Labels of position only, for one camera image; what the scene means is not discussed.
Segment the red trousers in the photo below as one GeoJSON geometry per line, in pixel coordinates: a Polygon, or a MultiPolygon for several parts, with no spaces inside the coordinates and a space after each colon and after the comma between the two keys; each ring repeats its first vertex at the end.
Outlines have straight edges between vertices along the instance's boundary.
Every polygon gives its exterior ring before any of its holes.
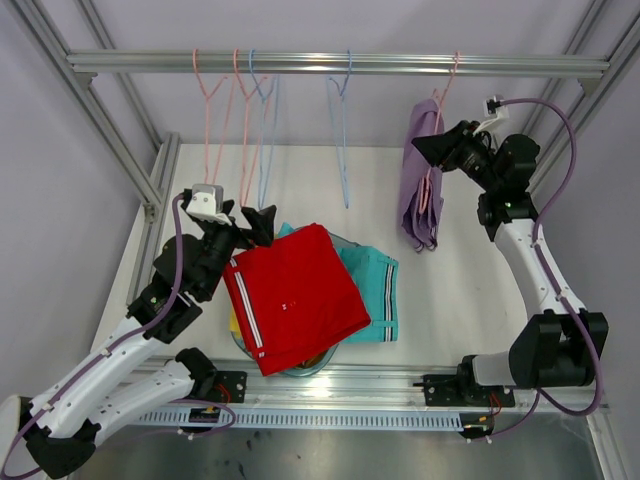
{"type": "Polygon", "coordinates": [[[371,322],[319,224],[232,257],[223,279],[245,348],[264,376],[318,356],[371,322]]]}

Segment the yellow trousers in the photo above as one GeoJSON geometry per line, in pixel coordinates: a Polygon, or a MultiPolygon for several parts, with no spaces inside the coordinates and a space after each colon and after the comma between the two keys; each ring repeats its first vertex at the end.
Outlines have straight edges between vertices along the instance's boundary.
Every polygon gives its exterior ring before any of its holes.
{"type": "Polygon", "coordinates": [[[260,315],[266,310],[267,290],[257,263],[262,257],[262,253],[249,250],[234,254],[223,273],[231,302],[230,331],[241,336],[251,351],[265,347],[260,315]]]}

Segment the teal trousers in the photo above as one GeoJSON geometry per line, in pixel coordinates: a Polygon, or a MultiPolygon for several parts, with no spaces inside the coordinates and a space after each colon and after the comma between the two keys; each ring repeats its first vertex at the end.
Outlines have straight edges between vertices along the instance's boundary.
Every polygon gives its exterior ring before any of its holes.
{"type": "Polygon", "coordinates": [[[398,261],[372,246],[360,245],[329,232],[334,249],[358,288],[370,322],[337,339],[337,343],[384,343],[398,338],[399,319],[396,300],[398,261]]]}

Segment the blue hanger with teal trousers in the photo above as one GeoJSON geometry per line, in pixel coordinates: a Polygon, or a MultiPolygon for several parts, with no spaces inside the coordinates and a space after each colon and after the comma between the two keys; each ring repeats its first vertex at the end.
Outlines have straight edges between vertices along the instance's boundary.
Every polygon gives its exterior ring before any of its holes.
{"type": "Polygon", "coordinates": [[[257,205],[262,209],[266,206],[266,196],[273,163],[275,133],[279,117],[280,77],[272,75],[263,77],[261,80],[257,79],[255,49],[249,51],[248,66],[255,91],[261,101],[257,205]]]}

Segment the purple trousers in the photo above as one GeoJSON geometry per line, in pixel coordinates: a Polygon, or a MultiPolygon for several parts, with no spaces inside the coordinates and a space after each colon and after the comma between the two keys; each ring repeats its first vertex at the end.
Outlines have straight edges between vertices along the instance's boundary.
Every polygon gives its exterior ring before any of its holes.
{"type": "Polygon", "coordinates": [[[444,123],[436,101],[428,98],[417,103],[405,136],[398,201],[400,230],[416,252],[437,248],[444,199],[442,172],[424,160],[411,140],[443,132],[444,123]]]}

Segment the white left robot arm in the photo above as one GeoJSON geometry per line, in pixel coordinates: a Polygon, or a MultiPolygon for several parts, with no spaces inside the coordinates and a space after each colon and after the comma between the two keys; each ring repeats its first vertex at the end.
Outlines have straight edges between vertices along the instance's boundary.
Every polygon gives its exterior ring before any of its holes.
{"type": "Polygon", "coordinates": [[[183,349],[151,377],[115,389],[201,315],[235,250],[270,246],[274,240],[276,206],[242,208],[249,225],[241,228],[230,215],[231,200],[223,202],[214,220],[191,214],[203,234],[185,234],[180,215],[194,202],[191,191],[173,199],[175,235],[155,259],[151,283],[103,344],[47,391],[22,400],[18,435],[50,478],[79,469],[107,438],[150,410],[174,401],[221,399],[220,373],[197,348],[183,349]]]}

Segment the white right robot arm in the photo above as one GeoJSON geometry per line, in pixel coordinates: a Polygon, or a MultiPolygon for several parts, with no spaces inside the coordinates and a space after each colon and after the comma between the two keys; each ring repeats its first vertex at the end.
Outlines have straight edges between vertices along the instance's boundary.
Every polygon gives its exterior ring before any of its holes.
{"type": "Polygon", "coordinates": [[[528,192],[538,144],[512,134],[494,148],[482,124],[468,121],[411,143],[430,166],[460,170],[481,188],[479,223],[507,261],[528,315],[508,350],[463,358],[450,381],[458,398],[473,405],[500,387],[543,393],[596,384],[608,322],[572,292],[545,242],[528,192]]]}

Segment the blue hanger with red trousers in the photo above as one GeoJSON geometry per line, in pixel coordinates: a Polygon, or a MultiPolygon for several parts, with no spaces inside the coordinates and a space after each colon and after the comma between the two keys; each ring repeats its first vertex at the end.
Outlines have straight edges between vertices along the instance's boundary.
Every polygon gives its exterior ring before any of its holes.
{"type": "Polygon", "coordinates": [[[350,207],[350,190],[347,169],[347,108],[346,94],[352,72],[352,53],[347,51],[347,70],[342,81],[329,75],[325,78],[329,121],[331,125],[343,204],[350,207]]]}

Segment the brown trousers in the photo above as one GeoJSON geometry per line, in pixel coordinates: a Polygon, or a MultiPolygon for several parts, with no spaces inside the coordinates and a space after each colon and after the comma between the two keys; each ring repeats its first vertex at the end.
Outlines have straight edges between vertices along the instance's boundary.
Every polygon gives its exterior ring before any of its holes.
{"type": "Polygon", "coordinates": [[[330,358],[331,353],[329,351],[325,351],[308,360],[301,362],[297,365],[297,368],[302,370],[312,369],[316,367],[321,368],[330,358]]]}

